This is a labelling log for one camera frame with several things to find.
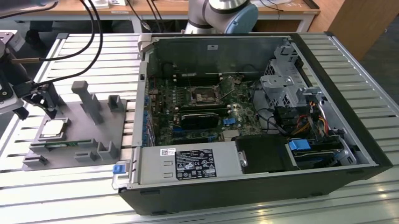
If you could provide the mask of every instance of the barcode sticker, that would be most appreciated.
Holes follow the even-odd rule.
[[[112,14],[128,14],[129,12],[126,11],[110,11]]]
[[[176,152],[174,148],[161,148],[161,156],[174,155],[174,152]]]

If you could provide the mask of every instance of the slotted aluminum surface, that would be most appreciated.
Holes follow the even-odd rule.
[[[128,158],[130,153],[138,70],[137,37],[134,34],[108,35],[102,55],[93,68],[82,76],[56,83],[65,101],[78,100],[70,91],[73,80],[86,80],[89,91],[96,93],[98,99],[117,93],[129,100],[122,158]],[[112,165],[33,172],[20,170],[42,116],[40,109],[28,106],[29,118],[17,121],[14,117],[0,140],[0,146],[4,146],[0,157],[0,223],[396,223],[397,106],[333,38],[324,34],[301,34],[301,37],[391,159],[392,169],[368,180],[348,184],[328,196],[142,217],[134,214],[110,187]],[[66,40],[56,40],[48,57],[76,52],[88,39],[89,35],[70,35]],[[93,46],[84,56],[44,63],[36,81],[80,71],[93,57]]]

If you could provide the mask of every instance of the blue latch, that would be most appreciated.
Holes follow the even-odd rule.
[[[124,174],[125,173],[125,165],[113,165],[112,173],[113,174]]]
[[[236,119],[234,118],[228,118],[222,120],[222,124],[224,125],[232,125],[236,123]]]
[[[293,150],[309,150],[311,146],[305,139],[295,139],[288,143],[291,151]]]

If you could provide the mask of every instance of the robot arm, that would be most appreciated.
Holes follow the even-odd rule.
[[[44,6],[57,0],[0,0],[0,16],[20,9]],[[10,32],[0,32],[0,114],[13,111],[20,119],[28,117],[28,111],[22,107],[24,99],[28,103],[42,108],[49,117],[54,116],[57,93],[52,84],[34,86],[21,64],[12,63],[17,51],[13,46],[16,35]]]
[[[250,32],[257,8],[249,0],[189,0],[185,34]]]

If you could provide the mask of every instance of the power supply label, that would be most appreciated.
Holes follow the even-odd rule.
[[[178,181],[216,177],[212,149],[174,152]]]

